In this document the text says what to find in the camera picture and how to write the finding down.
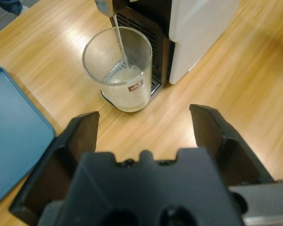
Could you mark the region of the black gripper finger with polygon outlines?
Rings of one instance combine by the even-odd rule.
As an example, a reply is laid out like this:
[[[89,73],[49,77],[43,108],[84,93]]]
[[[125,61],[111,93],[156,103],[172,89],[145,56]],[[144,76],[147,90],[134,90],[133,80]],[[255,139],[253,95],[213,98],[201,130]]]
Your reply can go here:
[[[45,207],[63,200],[81,156],[95,152],[100,114],[84,113],[71,119],[36,163],[9,207],[28,225],[36,225]]]
[[[210,151],[229,186],[275,181],[239,132],[217,109],[191,104],[190,112],[197,146]]]

